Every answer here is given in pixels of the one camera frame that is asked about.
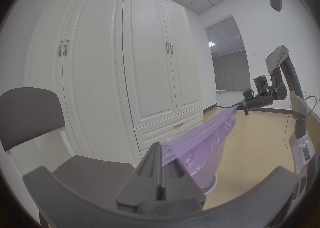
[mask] white wardrobe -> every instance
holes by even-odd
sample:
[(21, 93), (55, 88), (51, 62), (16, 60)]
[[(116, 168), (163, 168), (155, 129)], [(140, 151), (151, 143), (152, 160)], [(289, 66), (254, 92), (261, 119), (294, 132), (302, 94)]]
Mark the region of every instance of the white wardrobe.
[(61, 102), (75, 154), (131, 163), (202, 122), (193, 39), (170, 0), (52, 0), (30, 41), (24, 86)]

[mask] metal handle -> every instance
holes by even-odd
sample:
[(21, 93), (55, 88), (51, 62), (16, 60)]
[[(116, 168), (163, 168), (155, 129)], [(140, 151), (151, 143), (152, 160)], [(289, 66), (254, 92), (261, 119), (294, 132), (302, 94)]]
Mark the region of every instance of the metal handle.
[(67, 48), (68, 48), (68, 42), (69, 42), (69, 40), (67, 39), (67, 40), (66, 40), (66, 55), (68, 54), (68, 50), (67, 50)]
[(167, 54), (169, 54), (169, 42), (166, 42)]
[(61, 56), (61, 46), (62, 46), (63, 40), (60, 42), (60, 46), (59, 46), (59, 56)]
[(183, 124), (184, 124), (184, 122), (182, 122), (182, 123), (181, 123), (181, 124), (179, 124), (179, 125), (174, 126), (174, 128), (181, 127)]
[(173, 44), (172, 44), (172, 43), (170, 43), (170, 46), (171, 46), (171, 54), (173, 54), (173, 53), (174, 53), (174, 50), (173, 50)]

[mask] purple plastic bag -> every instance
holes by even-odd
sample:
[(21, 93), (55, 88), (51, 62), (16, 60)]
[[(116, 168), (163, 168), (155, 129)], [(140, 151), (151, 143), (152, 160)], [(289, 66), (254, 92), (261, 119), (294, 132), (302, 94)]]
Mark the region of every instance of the purple plastic bag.
[(224, 144), (236, 124), (237, 106), (216, 112), (208, 122), (161, 142), (162, 166), (179, 158), (200, 188), (210, 185)]

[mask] wall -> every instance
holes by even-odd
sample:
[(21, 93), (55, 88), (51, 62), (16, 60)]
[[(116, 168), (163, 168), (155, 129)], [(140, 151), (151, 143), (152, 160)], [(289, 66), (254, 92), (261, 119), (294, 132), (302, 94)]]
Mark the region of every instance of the wall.
[(214, 65), (208, 45), (208, 37), (205, 29), (201, 26), (199, 16), (188, 8), (186, 8), (186, 15), (189, 19), (194, 40), (195, 56), (198, 61), (202, 107), (206, 109), (217, 103)]
[(242, 90), (250, 87), (250, 72), (245, 50), (214, 57), (212, 60), (217, 90)]
[[(230, 14), (233, 14), (242, 34), (251, 88), (255, 93), (253, 79), (261, 74), (269, 77), (265, 59), (279, 44), (284, 44), (290, 51), (302, 91), (320, 93), (320, 34), (298, 0), (282, 0), (281, 12), (271, 8), (270, 0), (225, 0), (200, 15), (202, 27), (206, 28)], [(274, 101), (268, 107), (289, 109), (289, 94), (284, 101)]]
[[(33, 29), (50, 0), (16, 0), (0, 32), (0, 94), (23, 87), (25, 58)], [(17, 165), (14, 167), (12, 157)], [(22, 182), (22, 174), (39, 165), (50, 168), (33, 140), (12, 150), (12, 155), (0, 146), (0, 168), (18, 201), (39, 221), (39, 212)]]

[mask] white wall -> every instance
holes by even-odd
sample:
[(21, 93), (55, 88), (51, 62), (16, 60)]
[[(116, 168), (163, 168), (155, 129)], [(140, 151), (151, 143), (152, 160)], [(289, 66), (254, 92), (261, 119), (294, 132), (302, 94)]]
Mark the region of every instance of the white wall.
[[(298, 0), (282, 0), (281, 12), (271, 8), (270, 0), (225, 0), (200, 15), (202, 27), (230, 14), (233, 14), (245, 44), (251, 88), (256, 93), (253, 79), (261, 74), (269, 78), (265, 59), (279, 44), (284, 44), (290, 51), (302, 91), (320, 93), (320, 34)], [(284, 101), (274, 101), (268, 107), (289, 109), (289, 92)]]
[[(33, 29), (50, 0), (17, 0), (0, 32), (0, 94), (23, 87), (25, 58)], [(10, 162), (12, 156), (18, 166)], [(17, 146), (12, 155), (0, 146), (0, 168), (18, 201), (39, 221), (39, 212), (22, 182), (22, 174), (39, 165), (50, 167), (33, 140)]]
[(206, 109), (217, 103), (214, 65), (208, 45), (208, 37), (205, 29), (201, 26), (199, 15), (188, 8), (186, 8), (186, 15), (191, 27), (195, 46), (195, 56), (199, 68), (202, 107), (203, 109)]

